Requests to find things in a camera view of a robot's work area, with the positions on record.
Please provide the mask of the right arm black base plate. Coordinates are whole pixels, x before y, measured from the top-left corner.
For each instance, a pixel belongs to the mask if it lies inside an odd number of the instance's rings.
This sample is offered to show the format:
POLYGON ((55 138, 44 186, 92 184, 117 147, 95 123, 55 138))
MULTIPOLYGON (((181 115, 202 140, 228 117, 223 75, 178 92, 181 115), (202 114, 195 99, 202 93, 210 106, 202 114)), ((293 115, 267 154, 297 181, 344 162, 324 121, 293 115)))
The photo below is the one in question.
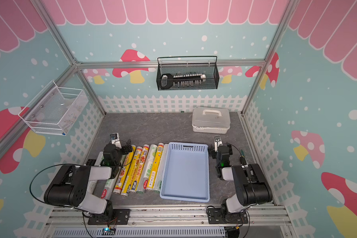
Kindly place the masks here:
POLYGON ((229 213, 224 211, 222 208, 215 208, 213 206, 208 206, 206 208, 206 214, 208 217, 209 224, 248 224, 249 219, 247 213, 229 213))

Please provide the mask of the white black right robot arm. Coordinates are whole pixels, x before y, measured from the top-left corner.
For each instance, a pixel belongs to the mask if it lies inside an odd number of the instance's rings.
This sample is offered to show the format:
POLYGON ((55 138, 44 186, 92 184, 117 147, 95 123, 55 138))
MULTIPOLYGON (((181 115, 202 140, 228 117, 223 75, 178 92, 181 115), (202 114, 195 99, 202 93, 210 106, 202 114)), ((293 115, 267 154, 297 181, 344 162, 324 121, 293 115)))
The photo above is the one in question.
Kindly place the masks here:
POLYGON ((245 154, 239 150, 240 164, 231 165, 230 156, 235 146, 216 142, 210 154, 216 160, 217 177, 232 181, 235 194, 223 201, 220 208, 210 206, 207 214, 210 220, 224 223, 244 223, 248 221, 247 210, 252 206, 271 202, 273 193, 269 183, 258 164, 249 164, 245 154))

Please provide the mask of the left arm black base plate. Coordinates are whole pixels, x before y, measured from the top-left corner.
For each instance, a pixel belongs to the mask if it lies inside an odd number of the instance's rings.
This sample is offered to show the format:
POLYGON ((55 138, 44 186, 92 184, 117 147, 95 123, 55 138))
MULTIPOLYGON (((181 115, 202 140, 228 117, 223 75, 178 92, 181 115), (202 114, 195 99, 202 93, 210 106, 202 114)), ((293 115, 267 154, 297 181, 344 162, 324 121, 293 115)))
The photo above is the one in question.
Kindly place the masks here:
POLYGON ((130 209, 109 209, 103 214, 93 214, 88 220, 88 225, 127 225, 130 218, 130 209))

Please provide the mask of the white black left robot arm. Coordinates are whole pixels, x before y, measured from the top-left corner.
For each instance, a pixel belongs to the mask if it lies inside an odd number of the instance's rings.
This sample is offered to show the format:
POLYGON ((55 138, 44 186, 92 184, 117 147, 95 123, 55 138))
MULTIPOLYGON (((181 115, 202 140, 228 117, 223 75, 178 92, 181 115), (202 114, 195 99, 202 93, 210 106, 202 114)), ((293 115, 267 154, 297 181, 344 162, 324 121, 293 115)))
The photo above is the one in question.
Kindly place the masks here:
POLYGON ((109 143, 104 147, 100 166, 64 164, 44 193, 52 206, 73 207, 95 215, 112 215, 112 203, 87 191, 91 181, 114 179, 123 167, 121 159, 133 151, 131 140, 109 143))

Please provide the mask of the yellow red plastic wrap roll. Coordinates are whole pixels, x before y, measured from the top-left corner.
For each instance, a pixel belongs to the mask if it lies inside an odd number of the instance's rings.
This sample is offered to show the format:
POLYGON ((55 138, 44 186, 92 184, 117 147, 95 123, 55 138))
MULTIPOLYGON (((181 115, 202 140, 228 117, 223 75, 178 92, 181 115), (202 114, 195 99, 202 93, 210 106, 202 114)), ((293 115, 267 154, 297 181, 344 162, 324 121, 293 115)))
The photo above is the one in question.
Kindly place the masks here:
POLYGON ((157 177, 157 172, 159 169, 159 165, 160 165, 160 161, 161 161, 161 157, 163 154, 163 150, 164 150, 164 144, 163 143, 159 143, 158 144, 158 148, 155 154, 155 158, 152 164, 152 169, 151 169, 151 173, 149 176, 149 180, 148 180, 148 184, 147 184, 147 190, 152 190, 155 182, 156 182, 156 177, 157 177))

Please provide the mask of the light blue plastic basket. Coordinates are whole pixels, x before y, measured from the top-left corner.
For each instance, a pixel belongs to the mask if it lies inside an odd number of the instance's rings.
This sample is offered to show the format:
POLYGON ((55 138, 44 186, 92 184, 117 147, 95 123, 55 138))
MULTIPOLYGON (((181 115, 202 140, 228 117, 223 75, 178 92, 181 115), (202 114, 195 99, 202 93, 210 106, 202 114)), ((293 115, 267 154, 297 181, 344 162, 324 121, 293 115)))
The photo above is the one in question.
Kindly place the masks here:
POLYGON ((187 202, 209 202, 208 145, 169 143, 160 197, 187 202))

